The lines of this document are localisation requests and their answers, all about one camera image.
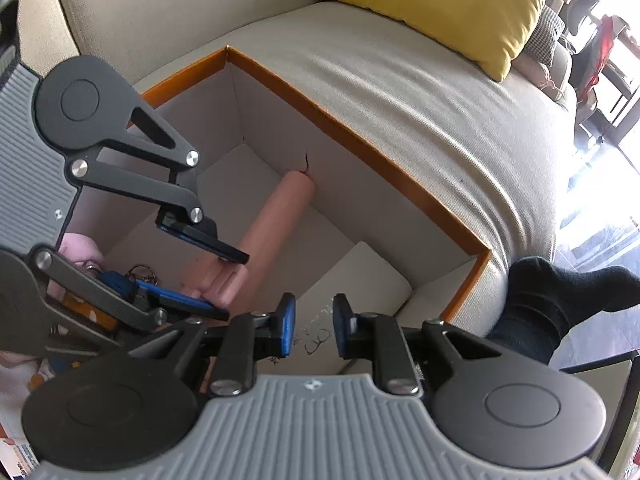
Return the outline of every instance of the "silver screw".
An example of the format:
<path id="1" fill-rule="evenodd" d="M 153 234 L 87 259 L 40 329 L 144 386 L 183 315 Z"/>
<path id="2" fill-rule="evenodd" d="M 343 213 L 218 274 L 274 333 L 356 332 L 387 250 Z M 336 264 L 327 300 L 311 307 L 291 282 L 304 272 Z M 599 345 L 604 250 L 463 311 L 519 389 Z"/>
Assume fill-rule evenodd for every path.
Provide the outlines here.
<path id="1" fill-rule="evenodd" d="M 213 381 L 209 387 L 211 393 L 220 397 L 233 397 L 242 392 L 242 384 L 233 379 L 219 379 Z"/>
<path id="2" fill-rule="evenodd" d="M 156 325 L 162 326 L 166 323 L 166 310 L 164 308 L 159 308 L 156 310 L 154 314 L 154 320 L 156 321 Z"/>
<path id="3" fill-rule="evenodd" d="M 189 213 L 189 218 L 191 218 L 191 221 L 194 224 L 199 224 L 200 222 L 202 222 L 202 217 L 202 209 L 200 209 L 199 207 L 194 207 Z"/>
<path id="4" fill-rule="evenodd" d="M 198 163 L 200 159 L 200 154 L 196 150 L 191 150 L 187 153 L 187 166 L 191 166 L 192 168 Z"/>
<path id="5" fill-rule="evenodd" d="M 71 163 L 71 173 L 78 178 L 85 176 L 88 169 L 89 165 L 83 158 L 76 158 L 76 160 Z"/>
<path id="6" fill-rule="evenodd" d="M 51 266 L 51 253 L 49 251 L 40 251 L 36 254 L 36 266 L 40 270 L 47 270 Z"/>
<path id="7" fill-rule="evenodd" d="M 386 383 L 386 390 L 394 395 L 415 395 L 418 385 L 411 379 L 391 379 Z"/>

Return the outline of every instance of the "shiny floor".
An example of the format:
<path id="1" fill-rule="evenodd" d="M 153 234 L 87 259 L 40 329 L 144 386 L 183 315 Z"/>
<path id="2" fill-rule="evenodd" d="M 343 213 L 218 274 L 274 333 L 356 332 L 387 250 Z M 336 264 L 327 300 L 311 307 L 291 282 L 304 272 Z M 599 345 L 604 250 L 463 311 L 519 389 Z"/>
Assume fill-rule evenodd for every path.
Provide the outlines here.
<path id="1" fill-rule="evenodd" d="M 640 275 L 640 174 L 606 143 L 576 151 L 570 169 L 555 263 L 578 272 L 620 265 Z M 640 306 L 601 312 L 574 327 L 551 365 L 588 363 L 635 348 L 640 348 Z"/>

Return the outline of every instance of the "pink bottle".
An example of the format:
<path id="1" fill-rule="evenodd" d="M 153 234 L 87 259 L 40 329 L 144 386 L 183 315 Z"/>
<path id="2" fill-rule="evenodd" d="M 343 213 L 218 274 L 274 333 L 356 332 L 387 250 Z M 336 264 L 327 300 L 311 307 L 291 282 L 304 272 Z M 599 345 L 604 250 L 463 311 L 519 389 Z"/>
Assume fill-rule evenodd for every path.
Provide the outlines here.
<path id="1" fill-rule="evenodd" d="M 257 310 L 255 295 L 315 190 L 304 173 L 289 171 L 238 246 L 249 254 L 249 261 L 231 264 L 202 253 L 183 272 L 182 293 L 228 308 L 231 316 Z"/>

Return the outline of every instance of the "gray gripper body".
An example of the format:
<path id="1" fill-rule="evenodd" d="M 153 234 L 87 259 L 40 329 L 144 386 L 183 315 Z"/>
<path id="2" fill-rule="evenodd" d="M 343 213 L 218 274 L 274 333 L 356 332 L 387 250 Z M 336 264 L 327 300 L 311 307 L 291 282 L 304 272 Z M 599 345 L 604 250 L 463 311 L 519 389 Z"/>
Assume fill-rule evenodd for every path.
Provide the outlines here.
<path id="1" fill-rule="evenodd" d="M 173 449 L 113 472 L 43 463 L 33 480 L 604 480 L 582 458 L 514 470 L 447 440 L 416 397 L 388 395 L 369 375 L 259 376 L 241 396 L 210 400 Z"/>
<path id="2" fill-rule="evenodd" d="M 78 193 L 65 178 L 65 157 L 36 130 L 39 80 L 17 64 L 0 89 L 0 248 L 20 256 L 57 245 Z"/>

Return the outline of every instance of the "checkered pillow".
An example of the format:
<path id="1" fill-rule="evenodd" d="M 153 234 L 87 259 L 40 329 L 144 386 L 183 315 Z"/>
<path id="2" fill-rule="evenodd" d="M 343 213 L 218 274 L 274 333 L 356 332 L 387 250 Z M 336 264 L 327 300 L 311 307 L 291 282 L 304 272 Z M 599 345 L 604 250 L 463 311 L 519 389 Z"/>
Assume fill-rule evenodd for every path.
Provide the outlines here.
<path id="1" fill-rule="evenodd" d="M 551 66 L 554 60 L 556 43 L 562 31 L 564 22 L 549 7 L 543 6 L 538 24 L 522 50 L 542 64 Z"/>

